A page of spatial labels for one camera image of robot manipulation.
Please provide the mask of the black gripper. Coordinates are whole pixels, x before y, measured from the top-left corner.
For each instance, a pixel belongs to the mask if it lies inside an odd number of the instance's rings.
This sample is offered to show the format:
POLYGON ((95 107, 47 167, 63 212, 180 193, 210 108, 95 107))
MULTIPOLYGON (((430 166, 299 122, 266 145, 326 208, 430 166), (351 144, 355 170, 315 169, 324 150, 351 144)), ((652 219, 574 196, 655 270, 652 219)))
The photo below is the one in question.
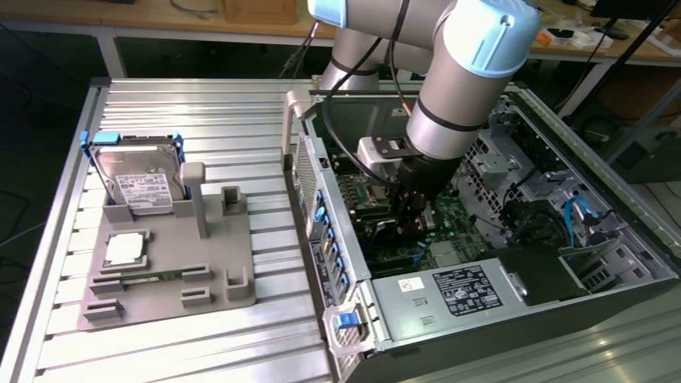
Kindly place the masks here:
POLYGON ((422 195, 432 201, 446 190, 460 167, 462 158, 438 160, 428 156, 403 158, 398 172, 398 197, 422 195))

